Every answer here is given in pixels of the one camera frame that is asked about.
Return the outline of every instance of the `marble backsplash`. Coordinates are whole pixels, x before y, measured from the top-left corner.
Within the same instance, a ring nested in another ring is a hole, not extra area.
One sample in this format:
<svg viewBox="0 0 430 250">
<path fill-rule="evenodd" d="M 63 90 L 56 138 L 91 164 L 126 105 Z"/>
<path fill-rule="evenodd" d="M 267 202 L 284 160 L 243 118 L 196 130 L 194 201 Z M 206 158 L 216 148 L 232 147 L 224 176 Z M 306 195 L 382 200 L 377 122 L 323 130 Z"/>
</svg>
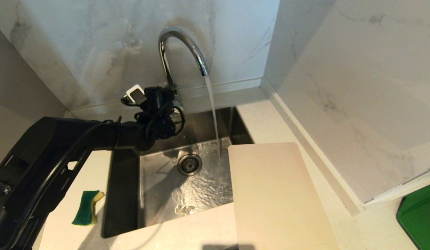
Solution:
<svg viewBox="0 0 430 250">
<path fill-rule="evenodd" d="M 157 40 L 167 26 L 202 49 L 212 83 L 262 77 L 279 0 L 7 0 L 0 30 L 69 109 L 164 84 Z M 191 53 L 169 40 L 178 88 L 203 86 Z"/>
<path fill-rule="evenodd" d="M 430 0 L 337 0 L 301 44 L 291 15 L 280 7 L 264 78 L 359 199 L 429 169 Z"/>
</svg>

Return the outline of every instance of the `white countertop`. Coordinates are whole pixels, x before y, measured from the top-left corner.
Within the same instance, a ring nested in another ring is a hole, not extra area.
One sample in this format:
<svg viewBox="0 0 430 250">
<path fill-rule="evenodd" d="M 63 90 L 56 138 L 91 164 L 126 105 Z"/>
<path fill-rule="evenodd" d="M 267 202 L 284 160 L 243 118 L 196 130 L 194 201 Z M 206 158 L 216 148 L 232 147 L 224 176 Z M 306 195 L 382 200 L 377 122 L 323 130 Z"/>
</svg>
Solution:
<svg viewBox="0 0 430 250">
<path fill-rule="evenodd" d="M 298 144 L 341 249 L 416 249 L 396 221 L 399 200 L 352 217 L 261 89 L 257 87 L 248 91 L 252 95 L 241 95 L 240 92 L 215 95 L 215 104 L 228 106 L 241 103 L 237 109 L 255 143 L 292 141 Z M 97 225 L 72 225 L 82 191 L 106 190 L 110 156 L 109 151 L 95 151 L 90 155 L 65 198 L 49 215 L 40 249 L 216 250 L 222 249 L 216 245 L 227 247 L 237 242 L 232 203 L 103 239 L 100 232 L 104 198 L 96 205 Z"/>
</svg>

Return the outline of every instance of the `kitchen sink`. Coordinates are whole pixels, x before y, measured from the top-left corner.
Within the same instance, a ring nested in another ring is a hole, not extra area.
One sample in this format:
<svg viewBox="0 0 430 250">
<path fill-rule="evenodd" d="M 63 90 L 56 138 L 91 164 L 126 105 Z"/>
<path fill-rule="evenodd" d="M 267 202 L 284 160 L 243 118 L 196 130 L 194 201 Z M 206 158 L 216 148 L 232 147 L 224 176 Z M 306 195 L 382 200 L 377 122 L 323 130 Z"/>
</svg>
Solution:
<svg viewBox="0 0 430 250">
<path fill-rule="evenodd" d="M 216 115 L 220 151 L 212 111 L 186 115 L 179 135 L 148 151 L 113 151 L 104 238 L 234 201 L 227 148 L 253 141 L 236 108 Z"/>
</svg>

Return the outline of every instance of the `water stream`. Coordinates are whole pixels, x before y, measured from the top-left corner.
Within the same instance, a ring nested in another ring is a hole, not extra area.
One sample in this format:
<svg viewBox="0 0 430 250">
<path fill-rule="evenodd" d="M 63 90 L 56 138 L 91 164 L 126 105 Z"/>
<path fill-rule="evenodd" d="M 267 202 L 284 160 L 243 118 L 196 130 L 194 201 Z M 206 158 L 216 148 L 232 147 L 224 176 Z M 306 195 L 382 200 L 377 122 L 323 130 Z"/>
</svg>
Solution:
<svg viewBox="0 0 430 250">
<path fill-rule="evenodd" d="M 216 141 L 218 142 L 218 158 L 221 160 L 221 145 L 219 143 L 218 123 L 216 121 L 215 101 L 213 100 L 212 85 L 210 84 L 209 76 L 204 76 L 204 80 L 205 84 L 207 84 L 207 90 L 209 91 L 210 106 L 212 106 L 213 122 L 215 124 Z"/>
</svg>

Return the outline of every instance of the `faucet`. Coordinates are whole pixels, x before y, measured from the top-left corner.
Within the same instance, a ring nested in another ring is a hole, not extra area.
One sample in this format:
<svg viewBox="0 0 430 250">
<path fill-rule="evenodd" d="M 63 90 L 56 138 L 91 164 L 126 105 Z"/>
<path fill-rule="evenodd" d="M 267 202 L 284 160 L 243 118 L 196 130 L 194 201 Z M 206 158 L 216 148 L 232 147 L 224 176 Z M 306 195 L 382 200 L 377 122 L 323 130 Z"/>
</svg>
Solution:
<svg viewBox="0 0 430 250">
<path fill-rule="evenodd" d="M 170 37 L 178 38 L 181 40 L 191 51 L 194 56 L 196 62 L 198 63 L 199 70 L 201 71 L 202 76 L 209 75 L 209 69 L 205 64 L 204 57 L 202 56 L 199 47 L 193 41 L 193 39 L 186 34 L 183 30 L 177 27 L 166 27 L 161 34 L 159 35 L 158 45 L 159 45 L 159 54 L 161 55 L 162 65 L 164 66 L 165 75 L 167 76 L 168 86 L 175 92 L 175 96 L 177 95 L 176 84 L 173 82 L 172 74 L 170 73 L 169 63 L 167 62 L 167 56 L 165 53 L 166 41 Z"/>
</svg>

